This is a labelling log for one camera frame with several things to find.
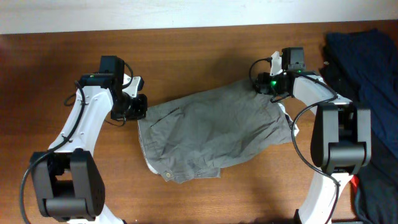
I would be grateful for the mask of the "grey shorts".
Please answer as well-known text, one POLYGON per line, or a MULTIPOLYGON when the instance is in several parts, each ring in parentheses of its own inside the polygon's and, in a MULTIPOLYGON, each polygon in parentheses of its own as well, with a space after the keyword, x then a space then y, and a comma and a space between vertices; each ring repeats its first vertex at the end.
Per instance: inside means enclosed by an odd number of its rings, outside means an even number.
POLYGON ((249 80, 152 106, 138 128, 148 168, 178 184, 219 177, 299 132, 284 105, 249 80))

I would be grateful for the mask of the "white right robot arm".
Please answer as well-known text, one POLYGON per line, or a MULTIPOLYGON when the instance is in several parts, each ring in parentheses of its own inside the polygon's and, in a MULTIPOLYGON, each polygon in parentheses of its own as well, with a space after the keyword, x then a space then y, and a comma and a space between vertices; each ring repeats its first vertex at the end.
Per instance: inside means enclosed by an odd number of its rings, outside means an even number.
POLYGON ((315 115, 307 161, 294 139, 299 158, 314 171, 307 197, 296 209, 294 223, 331 223, 338 199, 351 179, 371 159, 371 112, 366 106, 342 97, 313 72, 286 70, 264 72, 254 80, 258 93, 276 103, 291 96, 305 104, 294 118, 315 115))

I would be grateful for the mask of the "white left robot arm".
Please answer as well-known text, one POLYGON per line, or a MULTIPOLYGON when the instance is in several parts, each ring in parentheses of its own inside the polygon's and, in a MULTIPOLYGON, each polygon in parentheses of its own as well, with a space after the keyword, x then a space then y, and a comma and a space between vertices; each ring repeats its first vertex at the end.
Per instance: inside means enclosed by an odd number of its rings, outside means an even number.
POLYGON ((43 217, 66 223, 124 223, 105 204, 105 186, 94 161, 97 138, 107 116, 125 123, 146 115, 141 77, 124 72, 89 73, 75 83, 75 102, 47 151, 35 152, 31 176, 43 217))

